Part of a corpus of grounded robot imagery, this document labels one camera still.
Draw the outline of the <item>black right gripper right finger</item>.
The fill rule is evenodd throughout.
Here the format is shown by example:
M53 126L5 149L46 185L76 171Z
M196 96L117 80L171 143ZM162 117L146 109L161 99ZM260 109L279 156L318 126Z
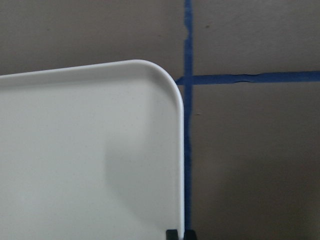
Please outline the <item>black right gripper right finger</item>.
M184 232L184 240L197 240L197 234L192 229L186 229Z

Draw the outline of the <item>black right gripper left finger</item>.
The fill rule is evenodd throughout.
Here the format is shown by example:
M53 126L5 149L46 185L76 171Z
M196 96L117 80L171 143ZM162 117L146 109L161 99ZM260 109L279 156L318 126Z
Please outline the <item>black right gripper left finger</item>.
M178 230L177 229L166 230L166 240L178 240Z

